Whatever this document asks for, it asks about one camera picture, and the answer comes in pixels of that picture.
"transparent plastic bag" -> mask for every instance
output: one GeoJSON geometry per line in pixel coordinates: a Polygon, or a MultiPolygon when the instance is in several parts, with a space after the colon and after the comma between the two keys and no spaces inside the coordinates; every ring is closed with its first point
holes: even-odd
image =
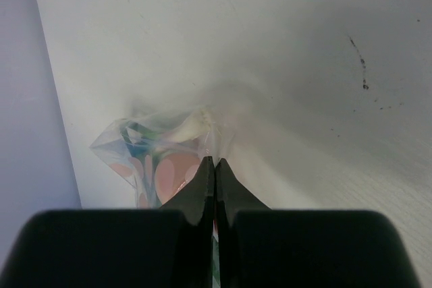
{"type": "Polygon", "coordinates": [[[232,132],[209,107],[114,121],[92,151],[136,189],[139,208],[158,208],[195,176],[201,160],[215,164],[228,152],[232,132]]]}

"plastic bag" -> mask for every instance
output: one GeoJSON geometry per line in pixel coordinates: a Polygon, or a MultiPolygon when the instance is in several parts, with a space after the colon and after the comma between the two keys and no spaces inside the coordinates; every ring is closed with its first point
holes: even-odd
{"type": "Polygon", "coordinates": [[[158,208],[195,176],[205,156],[225,156],[232,133],[208,107],[114,121],[92,151],[136,189],[139,208],[158,208]]]}

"white surface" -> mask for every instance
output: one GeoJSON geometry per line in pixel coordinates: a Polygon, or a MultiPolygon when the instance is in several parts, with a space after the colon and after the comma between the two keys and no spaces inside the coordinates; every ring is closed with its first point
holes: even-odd
{"type": "Polygon", "coordinates": [[[36,212],[80,208],[36,0],[0,0],[0,270],[36,212]]]}
{"type": "Polygon", "coordinates": [[[133,204],[88,149],[114,119],[212,103],[264,202],[380,210],[432,285],[430,0],[38,4],[83,206],[133,204]]]}

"gray surface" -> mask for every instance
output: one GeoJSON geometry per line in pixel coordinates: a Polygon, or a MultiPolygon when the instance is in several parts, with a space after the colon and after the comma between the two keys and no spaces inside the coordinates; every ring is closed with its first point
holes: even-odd
{"type": "Polygon", "coordinates": [[[36,0],[0,0],[0,268],[40,210],[80,208],[36,0]]]}

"plastic packaging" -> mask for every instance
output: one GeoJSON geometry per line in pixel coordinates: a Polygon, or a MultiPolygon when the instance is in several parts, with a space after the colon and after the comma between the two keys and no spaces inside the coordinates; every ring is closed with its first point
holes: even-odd
{"type": "Polygon", "coordinates": [[[114,121],[92,151],[136,189],[139,208],[158,208],[195,176],[201,159],[225,156],[232,133],[208,107],[114,121]]]}

